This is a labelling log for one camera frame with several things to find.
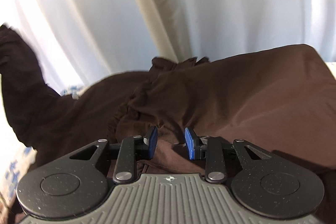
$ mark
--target white curtain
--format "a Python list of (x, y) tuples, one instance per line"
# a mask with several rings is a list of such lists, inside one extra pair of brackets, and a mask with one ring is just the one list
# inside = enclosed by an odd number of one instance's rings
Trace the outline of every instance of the white curtain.
[(217, 60), (306, 43), (336, 61), (336, 0), (0, 0), (60, 92), (154, 56)]

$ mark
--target black bracket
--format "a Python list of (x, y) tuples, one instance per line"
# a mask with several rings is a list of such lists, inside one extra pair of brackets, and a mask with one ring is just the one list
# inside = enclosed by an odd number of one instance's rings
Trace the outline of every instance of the black bracket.
[(26, 214), (43, 219), (69, 219), (97, 208), (110, 185), (110, 160), (117, 159), (113, 181), (136, 180), (136, 160), (150, 160), (158, 132), (151, 127), (145, 138), (125, 138), (109, 145), (100, 139), (42, 167), (28, 172), (18, 183), (17, 198)]
[(259, 215), (290, 219), (313, 213), (324, 195), (324, 186), (313, 172), (242, 139), (233, 144), (207, 136), (202, 142), (191, 128), (185, 142), (191, 160), (206, 160), (205, 180), (224, 183), (227, 179), (224, 155), (235, 152), (242, 170), (230, 184), (233, 196), (245, 208)]

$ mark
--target brown fabric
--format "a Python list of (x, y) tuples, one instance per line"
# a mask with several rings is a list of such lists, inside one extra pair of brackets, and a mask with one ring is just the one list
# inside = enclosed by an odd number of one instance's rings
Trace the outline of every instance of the brown fabric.
[(2, 26), (4, 106), (19, 140), (38, 150), (33, 168), (99, 138), (121, 142), (156, 125), (154, 159), (139, 162), (138, 172), (202, 173), (204, 163), (189, 161), (183, 147), (191, 126), (198, 135), (246, 139), (320, 174), (326, 195), (318, 214), (333, 219), (336, 81), (313, 48), (152, 63), (149, 72), (103, 79), (79, 100), (60, 97), (44, 83), (31, 49)]

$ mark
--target gray ribbed plate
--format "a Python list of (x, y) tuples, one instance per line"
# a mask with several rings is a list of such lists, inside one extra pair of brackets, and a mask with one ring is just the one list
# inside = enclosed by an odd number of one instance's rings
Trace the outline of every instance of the gray ribbed plate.
[(84, 216), (45, 221), (27, 216), (22, 224), (318, 224), (314, 216), (271, 220), (239, 205), (223, 185), (199, 174), (142, 174), (132, 184), (118, 185), (106, 202)]

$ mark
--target brown cloth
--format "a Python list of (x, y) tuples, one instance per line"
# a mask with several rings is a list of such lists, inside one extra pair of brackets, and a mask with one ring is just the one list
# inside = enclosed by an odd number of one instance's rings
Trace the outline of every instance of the brown cloth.
[(204, 172), (187, 159), (184, 128), (232, 142), (246, 139), (321, 176), (318, 216), (335, 218), (336, 81), (307, 45), (209, 62), (154, 58), (149, 72), (107, 77), (78, 100), (59, 96), (42, 77), (30, 47), (0, 27), (0, 73), (6, 116), (18, 139), (37, 149), (33, 168), (99, 138), (121, 142), (159, 129), (144, 172)]

